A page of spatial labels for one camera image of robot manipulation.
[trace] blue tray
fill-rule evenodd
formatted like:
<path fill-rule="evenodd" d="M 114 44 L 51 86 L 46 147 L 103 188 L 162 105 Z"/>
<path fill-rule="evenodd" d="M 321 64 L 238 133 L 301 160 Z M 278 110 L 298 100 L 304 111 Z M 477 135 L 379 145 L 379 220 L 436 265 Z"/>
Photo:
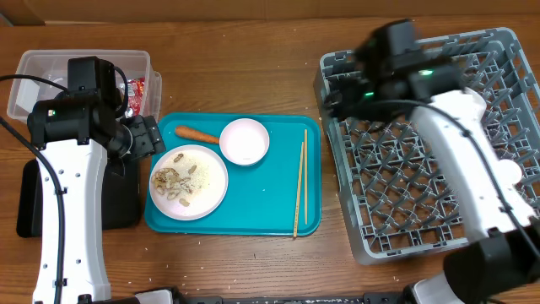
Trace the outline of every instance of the blue tray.
<path fill-rule="evenodd" d="M 217 144 L 179 138 L 179 125 L 219 136 L 225 126 L 238 118 L 251 118 L 270 134 L 270 147 L 253 166 L 237 166 L 224 158 Z M 304 221 L 302 190 L 299 236 L 308 236 L 321 223 L 321 130 L 309 117 L 282 115 L 243 115 L 172 113 L 159 122 L 167 151 L 184 144 L 200 144 L 215 151 L 229 171 L 229 188 L 223 202 L 211 214 L 191 221 L 173 220 L 159 211 L 147 193 L 144 218 L 157 232 L 221 234 L 242 236 L 292 236 L 300 146 L 308 131 L 308 224 Z M 152 168 L 163 155 L 152 157 Z"/>

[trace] wooden tabletop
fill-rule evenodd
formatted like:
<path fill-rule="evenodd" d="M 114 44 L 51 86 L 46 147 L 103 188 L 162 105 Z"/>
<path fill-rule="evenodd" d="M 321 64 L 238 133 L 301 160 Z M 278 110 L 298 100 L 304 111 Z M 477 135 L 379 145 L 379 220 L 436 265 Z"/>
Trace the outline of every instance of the wooden tabletop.
<path fill-rule="evenodd" d="M 313 19 L 283 22 L 104 24 L 0 28 L 0 75 L 14 73 L 21 55 L 35 49 L 145 50 L 163 76 L 161 115 L 173 111 L 300 114 L 319 122 L 313 92 L 323 54 L 357 46 L 392 19 Z M 532 70 L 540 73 L 537 15 L 420 17 L 423 37 L 491 27 L 517 34 Z M 0 84 L 6 117 L 11 84 Z M 26 126 L 10 121 L 28 138 Z M 322 221 L 311 236 L 188 236 L 133 228 L 103 233 L 105 266 L 114 297 L 178 285 L 188 296 L 361 295 L 401 290 L 441 271 L 443 254 L 377 266 L 351 254 L 337 198 L 338 181 L 326 137 L 321 136 Z M 35 288 L 41 239 L 15 233 L 22 169 L 32 158 L 0 130 L 0 299 L 27 303 Z M 142 180 L 149 160 L 142 163 Z M 537 303 L 540 285 L 501 297 Z"/>

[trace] orange carrot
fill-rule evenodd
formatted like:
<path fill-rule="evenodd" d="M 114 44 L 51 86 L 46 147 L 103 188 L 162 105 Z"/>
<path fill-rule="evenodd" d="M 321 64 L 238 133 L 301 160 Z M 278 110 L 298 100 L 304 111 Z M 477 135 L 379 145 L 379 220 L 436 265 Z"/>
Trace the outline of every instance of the orange carrot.
<path fill-rule="evenodd" d="M 193 139 L 210 144 L 219 144 L 219 138 L 186 126 L 176 127 L 175 133 L 181 138 Z"/>

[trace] wooden chopstick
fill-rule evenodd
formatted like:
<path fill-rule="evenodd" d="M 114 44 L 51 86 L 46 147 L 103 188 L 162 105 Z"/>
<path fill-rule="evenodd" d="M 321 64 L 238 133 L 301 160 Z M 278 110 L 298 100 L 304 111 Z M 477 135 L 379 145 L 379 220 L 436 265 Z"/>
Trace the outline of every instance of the wooden chopstick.
<path fill-rule="evenodd" d="M 307 225 L 307 129 L 304 130 L 304 215 Z"/>
<path fill-rule="evenodd" d="M 300 192 L 302 191 L 302 164 L 304 163 L 304 143 L 300 149 L 300 166 L 298 168 L 298 190 L 296 191 L 296 212 L 294 214 L 294 233 L 293 238 L 298 235 L 298 213 L 300 212 Z"/>

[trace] dish rack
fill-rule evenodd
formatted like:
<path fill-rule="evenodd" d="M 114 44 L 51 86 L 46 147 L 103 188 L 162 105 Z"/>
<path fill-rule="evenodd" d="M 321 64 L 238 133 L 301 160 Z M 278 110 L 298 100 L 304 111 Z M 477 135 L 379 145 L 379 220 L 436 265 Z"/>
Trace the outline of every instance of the dish rack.
<path fill-rule="evenodd" d="M 451 56 L 467 87 L 487 102 L 482 124 L 501 159 L 523 171 L 516 185 L 540 214 L 540 110 L 537 81 L 512 30 L 497 28 L 423 39 L 426 54 Z M 338 122 L 322 108 L 339 79 L 361 78 L 353 51 L 332 52 L 320 61 L 314 83 L 339 182 L 339 200 L 354 258 L 384 263 L 467 244 L 456 194 L 446 186 L 429 146 L 404 120 L 378 133 L 378 122 Z"/>

